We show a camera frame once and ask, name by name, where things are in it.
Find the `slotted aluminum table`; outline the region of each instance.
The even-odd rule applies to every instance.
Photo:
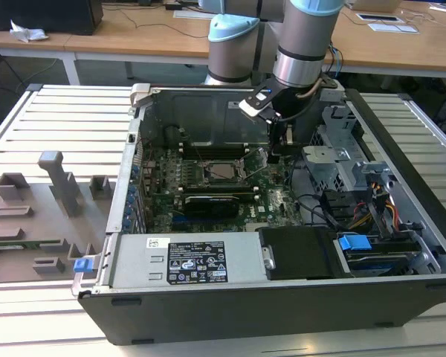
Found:
[[[36,164],[39,154],[61,150],[65,170],[77,181],[95,174],[116,179],[129,92],[76,86],[26,92],[0,126],[0,175],[22,172],[29,182],[48,181]],[[413,102],[395,95],[364,97],[446,206],[446,137]],[[365,140],[379,158],[371,139]],[[84,313],[70,286],[60,281],[0,287],[0,356],[446,357],[446,303],[401,328],[116,347]],[[217,323],[208,321],[208,328]]]

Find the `white paper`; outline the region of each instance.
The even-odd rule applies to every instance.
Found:
[[[28,29],[23,28],[22,26],[16,25],[13,21],[10,20],[12,28],[10,29],[10,33],[16,39],[28,43],[28,41],[36,41],[39,39],[47,39],[45,32],[40,28]]]
[[[398,33],[418,33],[418,31],[411,27],[405,25],[382,25],[382,24],[369,24],[370,28],[374,31],[384,31],[384,32],[398,32]]]

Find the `blue latch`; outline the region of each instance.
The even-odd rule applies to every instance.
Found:
[[[369,239],[363,234],[347,234],[339,238],[339,244],[343,251],[347,249],[352,249],[353,251],[372,250]]]
[[[75,273],[92,273],[94,258],[79,258],[74,262]]]

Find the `black plastic cover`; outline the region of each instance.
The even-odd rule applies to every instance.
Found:
[[[333,279],[345,277],[333,240],[327,228],[263,228],[259,239],[271,247],[276,268],[267,270],[270,280]]]

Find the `wire bundle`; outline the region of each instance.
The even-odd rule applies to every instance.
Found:
[[[399,223],[398,208],[395,207],[394,205],[392,205],[392,203],[390,201],[386,201],[385,204],[386,204],[385,207],[392,211],[392,217],[393,217],[392,224],[393,224],[394,229],[396,231],[399,231],[400,228],[398,226],[398,223]]]
[[[354,209],[354,221],[349,226],[349,229],[359,228],[360,226],[364,225],[365,223],[370,223],[372,220],[372,214],[368,212],[367,214],[364,214],[361,218],[357,219],[357,215],[359,211],[366,206],[366,202],[360,202]]]
[[[338,48],[336,48],[334,46],[334,43],[332,41],[330,42],[329,50],[330,50],[330,53],[332,55],[332,62],[330,64],[330,66],[329,66],[329,69],[327,69],[326,74],[328,74],[332,70],[332,67],[334,66],[334,62],[335,62],[335,75],[334,75],[334,78],[337,78],[339,76],[339,74],[341,73],[342,68],[343,68],[343,61],[344,61],[343,53],[342,53],[341,50],[339,50]]]

